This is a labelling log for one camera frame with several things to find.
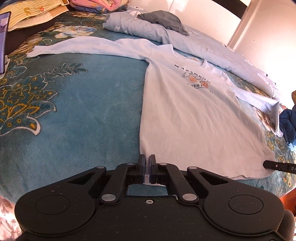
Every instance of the pink floral fabric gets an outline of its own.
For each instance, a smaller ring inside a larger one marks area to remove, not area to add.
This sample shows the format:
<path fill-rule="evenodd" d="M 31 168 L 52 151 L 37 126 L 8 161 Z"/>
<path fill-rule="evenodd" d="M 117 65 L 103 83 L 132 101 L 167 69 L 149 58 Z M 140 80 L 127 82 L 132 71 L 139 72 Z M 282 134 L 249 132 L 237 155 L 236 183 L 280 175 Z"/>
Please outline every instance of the pink floral fabric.
<path fill-rule="evenodd" d="M 0 196 L 0 240 L 16 239 L 22 234 L 15 218 L 15 205 Z"/>

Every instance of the metal screw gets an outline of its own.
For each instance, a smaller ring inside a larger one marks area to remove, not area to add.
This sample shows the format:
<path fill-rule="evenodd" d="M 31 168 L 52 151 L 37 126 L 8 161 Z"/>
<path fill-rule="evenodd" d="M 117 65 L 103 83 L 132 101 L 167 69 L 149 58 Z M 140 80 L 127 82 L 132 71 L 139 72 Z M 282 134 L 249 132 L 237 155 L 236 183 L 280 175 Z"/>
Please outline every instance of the metal screw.
<path fill-rule="evenodd" d="M 145 203 L 147 203 L 147 204 L 152 204 L 152 203 L 154 203 L 154 201 L 153 200 L 151 200 L 151 199 L 148 199 L 148 200 L 146 200 L 146 202 Z"/>
<path fill-rule="evenodd" d="M 187 193 L 187 194 L 184 194 L 182 198 L 186 201 L 194 201 L 197 198 L 197 196 L 192 193 Z"/>
<path fill-rule="evenodd" d="M 106 201 L 106 202 L 111 202 L 114 201 L 116 199 L 116 196 L 113 194 L 105 194 L 102 197 L 102 200 Z"/>

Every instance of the phone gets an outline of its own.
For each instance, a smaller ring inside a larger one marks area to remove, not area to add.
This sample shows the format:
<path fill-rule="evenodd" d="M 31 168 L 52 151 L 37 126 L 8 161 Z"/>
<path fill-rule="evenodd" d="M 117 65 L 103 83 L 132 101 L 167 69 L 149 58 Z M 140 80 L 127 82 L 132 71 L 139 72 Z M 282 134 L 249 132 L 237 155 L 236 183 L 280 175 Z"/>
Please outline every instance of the phone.
<path fill-rule="evenodd" d="M 11 12 L 0 14 L 0 75 L 5 73 L 5 39 Z"/>

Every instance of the white wall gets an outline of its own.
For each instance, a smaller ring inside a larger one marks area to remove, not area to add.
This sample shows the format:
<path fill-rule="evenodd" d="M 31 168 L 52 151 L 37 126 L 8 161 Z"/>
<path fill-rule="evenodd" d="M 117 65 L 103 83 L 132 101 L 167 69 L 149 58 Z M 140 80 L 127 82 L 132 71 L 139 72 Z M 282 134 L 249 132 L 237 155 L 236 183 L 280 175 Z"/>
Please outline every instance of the white wall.
<path fill-rule="evenodd" d="M 236 49 L 272 77 L 283 104 L 292 108 L 296 90 L 296 4 L 291 0 L 262 0 Z"/>
<path fill-rule="evenodd" d="M 139 6 L 148 12 L 157 10 L 169 11 L 173 0 L 131 0 L 130 6 Z"/>
<path fill-rule="evenodd" d="M 247 6 L 251 0 L 241 0 Z M 147 11 L 165 10 L 178 16 L 181 22 L 227 44 L 240 18 L 212 0 L 132 0 L 132 5 Z"/>

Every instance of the white flower pattern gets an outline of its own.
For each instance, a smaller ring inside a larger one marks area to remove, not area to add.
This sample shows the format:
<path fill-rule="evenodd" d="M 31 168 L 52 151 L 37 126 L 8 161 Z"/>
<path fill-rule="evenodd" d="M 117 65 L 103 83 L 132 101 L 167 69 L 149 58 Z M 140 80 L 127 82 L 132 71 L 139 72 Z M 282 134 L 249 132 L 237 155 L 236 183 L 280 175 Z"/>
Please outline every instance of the white flower pattern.
<path fill-rule="evenodd" d="M 142 12 L 139 12 L 139 11 L 130 11 L 130 15 L 138 16 L 139 14 L 142 14 Z"/>
<path fill-rule="evenodd" d="M 245 59 L 245 61 L 249 64 L 249 65 L 251 65 L 251 66 L 254 66 L 250 61 L 248 61 L 247 59 Z"/>
<path fill-rule="evenodd" d="M 266 83 L 266 84 L 268 84 L 269 85 L 269 81 L 267 80 L 267 77 L 266 77 L 266 74 L 265 73 L 257 73 L 257 75 L 262 79 L 262 80 L 264 80 L 264 82 Z"/>
<path fill-rule="evenodd" d="M 90 36 L 94 33 L 95 29 L 88 26 L 64 26 L 53 31 L 61 32 L 55 35 L 57 39 L 61 39 L 67 37 Z"/>
<path fill-rule="evenodd" d="M 120 31 L 120 26 L 115 26 L 113 29 L 113 32 L 119 32 Z"/>
<path fill-rule="evenodd" d="M 132 6 L 132 8 L 138 9 L 138 10 L 144 10 L 144 8 L 140 8 L 138 6 Z"/>

